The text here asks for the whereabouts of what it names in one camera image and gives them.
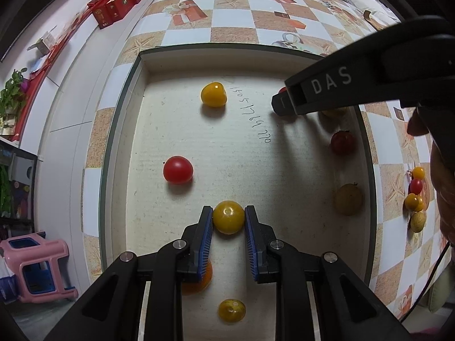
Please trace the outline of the person's hand on gripper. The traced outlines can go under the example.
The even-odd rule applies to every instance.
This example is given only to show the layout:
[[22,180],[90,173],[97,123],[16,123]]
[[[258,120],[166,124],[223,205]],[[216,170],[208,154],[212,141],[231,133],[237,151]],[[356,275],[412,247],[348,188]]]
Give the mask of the person's hand on gripper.
[[432,144],[430,156],[430,176],[433,187],[437,192],[437,204],[440,211],[440,230],[451,246],[454,246],[454,174],[446,167],[435,142]]

